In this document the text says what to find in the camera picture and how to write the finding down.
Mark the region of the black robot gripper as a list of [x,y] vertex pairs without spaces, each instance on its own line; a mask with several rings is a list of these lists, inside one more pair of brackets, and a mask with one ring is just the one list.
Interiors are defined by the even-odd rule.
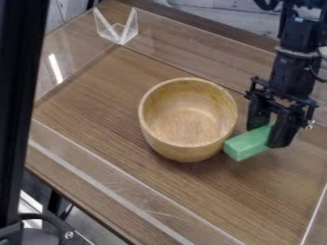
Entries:
[[278,115],[267,140],[271,148],[290,146],[300,127],[310,125],[318,107],[311,98],[318,72],[318,53],[279,49],[270,78],[251,78],[251,88],[246,92],[246,98],[251,101],[247,129],[264,126],[271,114]]

